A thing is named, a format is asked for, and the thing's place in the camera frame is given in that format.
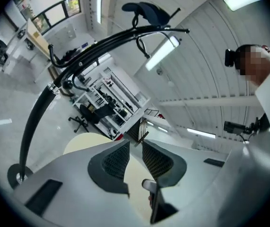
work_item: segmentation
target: person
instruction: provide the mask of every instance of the person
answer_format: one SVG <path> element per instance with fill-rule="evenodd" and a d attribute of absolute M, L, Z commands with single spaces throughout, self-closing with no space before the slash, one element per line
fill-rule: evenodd
<path fill-rule="evenodd" d="M 244 44 L 236 51 L 226 50 L 225 65 L 235 65 L 240 75 L 258 86 L 255 94 L 270 122 L 270 48 Z"/>

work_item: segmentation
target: ceiling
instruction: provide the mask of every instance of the ceiling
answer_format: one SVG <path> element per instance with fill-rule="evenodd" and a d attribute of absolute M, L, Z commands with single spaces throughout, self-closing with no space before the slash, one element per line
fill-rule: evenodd
<path fill-rule="evenodd" d="M 178 7 L 182 9 L 170 24 L 189 28 L 190 33 L 174 34 L 181 39 L 180 46 L 151 71 L 144 67 L 145 57 L 135 43 L 121 46 L 111 54 L 153 98 L 153 104 L 169 124 L 181 136 L 195 139 L 198 148 L 228 153 L 239 144 L 239 137 L 223 131 L 224 122 L 249 125 L 263 110 L 258 103 L 251 104 L 256 88 L 233 68 L 224 66 L 225 50 L 235 50 L 242 44 L 270 47 L 270 12 L 264 2 L 232 12 L 223 0 L 106 1 L 102 25 L 94 19 L 92 23 L 92 32 L 100 38 L 130 27 L 133 14 L 121 10 L 127 2 L 151 2 L 169 14 Z M 144 24 L 146 21 L 141 19 L 140 25 Z M 148 37 L 147 50 L 153 52 L 163 41 L 161 35 Z M 163 70 L 163 75 L 156 73 L 157 68 Z M 188 134 L 188 127 L 214 133 L 217 139 Z"/>

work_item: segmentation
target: hair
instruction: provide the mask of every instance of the hair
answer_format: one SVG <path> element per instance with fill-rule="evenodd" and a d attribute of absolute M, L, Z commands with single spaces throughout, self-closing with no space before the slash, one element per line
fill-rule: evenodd
<path fill-rule="evenodd" d="M 250 51 L 250 47 L 261 47 L 258 44 L 243 44 L 242 46 L 238 47 L 235 53 L 233 53 L 233 61 L 235 68 L 240 71 L 240 75 L 245 75 L 244 67 L 240 68 L 241 65 L 241 58 L 245 56 L 245 52 Z"/>

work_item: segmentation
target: office chair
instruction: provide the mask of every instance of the office chair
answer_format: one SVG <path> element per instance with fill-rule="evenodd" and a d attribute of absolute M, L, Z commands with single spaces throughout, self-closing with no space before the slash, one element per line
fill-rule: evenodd
<path fill-rule="evenodd" d="M 91 112 L 86 106 L 80 105 L 80 113 L 82 114 L 81 118 L 76 116 L 75 118 L 70 117 L 68 120 L 73 120 L 79 123 L 78 128 L 74 130 L 75 133 L 81 126 L 83 126 L 87 132 L 89 132 L 87 129 L 89 122 L 93 124 L 99 123 L 100 119 L 115 113 L 113 110 L 114 107 L 115 106 L 113 104 L 106 104 L 101 108 L 96 109 L 94 112 Z"/>

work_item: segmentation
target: hat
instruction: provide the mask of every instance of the hat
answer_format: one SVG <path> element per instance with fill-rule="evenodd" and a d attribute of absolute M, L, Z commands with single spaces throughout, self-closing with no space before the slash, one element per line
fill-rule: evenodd
<path fill-rule="evenodd" d="M 122 10 L 126 12 L 138 12 L 146 20 L 148 20 L 151 25 L 154 26 L 166 25 L 171 18 L 166 11 L 148 2 L 126 3 L 122 6 Z"/>

